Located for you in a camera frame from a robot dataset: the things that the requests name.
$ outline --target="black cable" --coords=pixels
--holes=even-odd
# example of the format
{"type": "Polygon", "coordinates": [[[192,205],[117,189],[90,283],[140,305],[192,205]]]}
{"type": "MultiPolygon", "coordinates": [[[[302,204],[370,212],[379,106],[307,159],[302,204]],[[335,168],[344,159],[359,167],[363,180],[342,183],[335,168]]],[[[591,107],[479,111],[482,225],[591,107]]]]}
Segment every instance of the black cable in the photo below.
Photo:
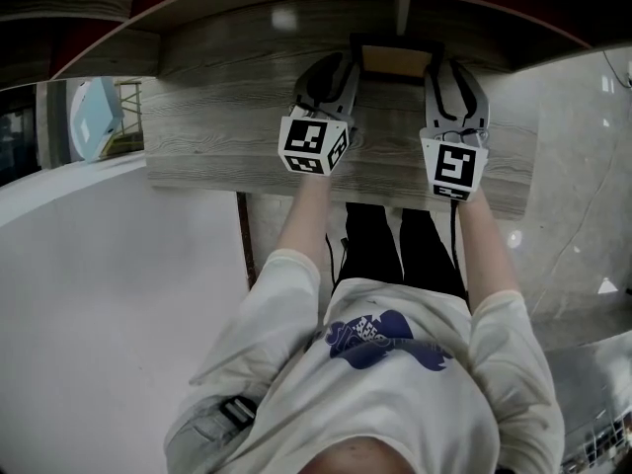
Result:
{"type": "Polygon", "coordinates": [[[345,264],[345,256],[347,255],[347,246],[349,245],[349,239],[345,237],[340,242],[343,243],[343,257],[340,260],[340,270],[338,271],[338,280],[340,280],[340,273],[343,271],[343,265],[345,264]]]}
{"type": "Polygon", "coordinates": [[[461,269],[458,266],[458,258],[456,256],[456,208],[458,207],[458,200],[450,201],[450,244],[452,249],[452,261],[454,267],[461,276],[461,269]]]}
{"type": "Polygon", "coordinates": [[[329,248],[329,261],[332,264],[332,284],[334,287],[336,286],[336,278],[334,277],[334,250],[332,249],[332,243],[329,242],[329,236],[325,233],[325,242],[327,242],[327,247],[329,248]]]}
{"type": "Polygon", "coordinates": [[[608,65],[610,66],[610,70],[612,70],[612,73],[614,74],[614,77],[616,77],[616,80],[619,82],[619,84],[623,86],[626,90],[632,90],[632,86],[630,86],[629,84],[625,84],[623,81],[621,81],[621,79],[619,79],[619,76],[616,75],[616,71],[614,70],[612,63],[610,63],[610,60],[608,59],[608,55],[605,53],[605,51],[602,51],[602,53],[603,53],[603,57],[605,58],[605,61],[608,62],[608,65]]]}

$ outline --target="white t-shirt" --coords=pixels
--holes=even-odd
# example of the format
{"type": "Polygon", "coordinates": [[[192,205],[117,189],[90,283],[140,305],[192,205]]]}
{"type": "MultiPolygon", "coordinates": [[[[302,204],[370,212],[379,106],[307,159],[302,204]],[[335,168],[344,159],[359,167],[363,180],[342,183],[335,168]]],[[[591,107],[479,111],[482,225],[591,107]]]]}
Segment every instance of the white t-shirt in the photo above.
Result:
{"type": "Polygon", "coordinates": [[[488,297],[472,317],[451,295],[346,279],[319,329],[319,282],[305,256],[272,253],[192,380],[198,401],[265,395],[216,472],[295,474],[354,436],[382,440],[420,474],[559,470],[562,415],[519,293],[488,297]]]}

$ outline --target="black pants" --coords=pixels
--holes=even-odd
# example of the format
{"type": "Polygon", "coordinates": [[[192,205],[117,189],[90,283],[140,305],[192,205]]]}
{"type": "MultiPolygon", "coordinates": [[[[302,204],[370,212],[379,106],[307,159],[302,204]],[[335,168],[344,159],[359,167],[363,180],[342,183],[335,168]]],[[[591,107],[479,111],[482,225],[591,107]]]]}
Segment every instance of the black pants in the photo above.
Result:
{"type": "Polygon", "coordinates": [[[429,212],[404,209],[399,232],[403,272],[381,205],[348,203],[347,237],[347,258],[339,281],[365,277],[466,299],[461,276],[439,239],[429,212]]]}

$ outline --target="wall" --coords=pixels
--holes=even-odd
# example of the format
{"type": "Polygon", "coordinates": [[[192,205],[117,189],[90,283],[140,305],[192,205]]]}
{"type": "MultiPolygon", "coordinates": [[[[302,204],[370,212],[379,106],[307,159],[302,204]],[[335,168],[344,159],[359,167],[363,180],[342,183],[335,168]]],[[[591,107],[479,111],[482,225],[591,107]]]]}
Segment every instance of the wall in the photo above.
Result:
{"type": "Polygon", "coordinates": [[[0,470],[166,472],[188,378],[247,293],[235,195],[67,167],[0,190],[0,470]]]}

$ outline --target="wrist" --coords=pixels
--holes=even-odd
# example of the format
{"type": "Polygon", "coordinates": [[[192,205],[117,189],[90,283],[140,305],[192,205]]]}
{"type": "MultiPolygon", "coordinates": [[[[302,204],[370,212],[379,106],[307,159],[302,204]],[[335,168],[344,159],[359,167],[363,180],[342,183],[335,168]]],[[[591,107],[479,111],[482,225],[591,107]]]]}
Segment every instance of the wrist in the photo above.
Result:
{"type": "Polygon", "coordinates": [[[472,194],[472,197],[469,201],[461,201],[458,204],[459,211],[462,210],[472,210],[478,209],[483,205],[487,204],[487,200],[485,199],[485,194],[483,193],[483,189],[479,188],[476,192],[472,194]]]}
{"type": "Polygon", "coordinates": [[[328,176],[316,176],[314,174],[303,174],[300,180],[302,187],[330,188],[332,180],[328,176]]]}

